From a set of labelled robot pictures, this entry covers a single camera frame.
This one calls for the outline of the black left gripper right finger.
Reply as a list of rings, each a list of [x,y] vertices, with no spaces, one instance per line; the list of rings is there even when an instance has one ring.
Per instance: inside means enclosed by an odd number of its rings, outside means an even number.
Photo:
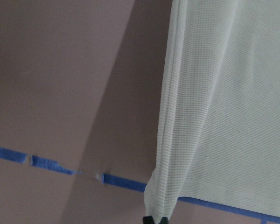
[[[160,224],[169,224],[168,218],[167,217],[162,217],[160,220]]]

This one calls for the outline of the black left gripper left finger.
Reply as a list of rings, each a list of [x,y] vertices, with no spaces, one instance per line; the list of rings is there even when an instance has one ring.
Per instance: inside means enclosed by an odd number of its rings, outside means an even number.
[[[146,216],[142,219],[143,224],[154,224],[154,219],[152,216]]]

